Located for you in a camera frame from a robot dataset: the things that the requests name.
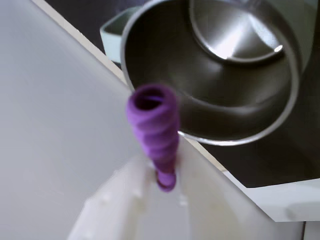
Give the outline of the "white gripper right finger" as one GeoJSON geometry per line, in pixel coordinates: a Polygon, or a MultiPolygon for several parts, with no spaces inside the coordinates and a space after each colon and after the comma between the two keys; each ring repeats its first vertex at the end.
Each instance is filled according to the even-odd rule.
{"type": "Polygon", "coordinates": [[[193,240],[282,240],[282,226],[181,138],[178,172],[193,240]]]}

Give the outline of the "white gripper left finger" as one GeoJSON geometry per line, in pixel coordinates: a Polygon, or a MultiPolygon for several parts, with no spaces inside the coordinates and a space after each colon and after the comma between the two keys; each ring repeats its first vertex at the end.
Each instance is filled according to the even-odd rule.
{"type": "Polygon", "coordinates": [[[69,240],[133,240],[155,181],[148,158],[131,158],[89,197],[69,240]]]}

